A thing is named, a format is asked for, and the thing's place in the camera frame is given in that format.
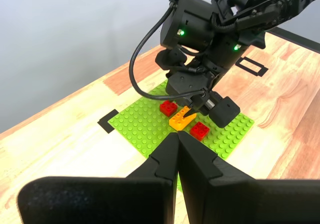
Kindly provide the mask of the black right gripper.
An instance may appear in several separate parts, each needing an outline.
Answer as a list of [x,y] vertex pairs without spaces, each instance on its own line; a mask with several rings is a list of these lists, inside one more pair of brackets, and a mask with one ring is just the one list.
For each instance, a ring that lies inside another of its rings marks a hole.
[[[264,32],[186,34],[186,46],[198,51],[187,65],[206,77],[207,91],[222,79],[231,67],[250,47],[264,49]],[[187,56],[179,49],[165,49],[155,58],[155,63],[164,71],[184,69]],[[226,127],[240,113],[240,107],[228,96],[193,96],[192,107],[183,117],[200,113],[208,116],[219,128]]]

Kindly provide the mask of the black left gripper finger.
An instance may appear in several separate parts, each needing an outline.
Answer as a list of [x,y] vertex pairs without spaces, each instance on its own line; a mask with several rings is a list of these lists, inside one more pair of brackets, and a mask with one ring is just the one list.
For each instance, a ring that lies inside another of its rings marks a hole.
[[179,137],[169,134],[127,177],[43,177],[17,198],[25,224],[172,224]]
[[184,131],[178,172],[192,224],[317,224],[320,182],[255,179]]

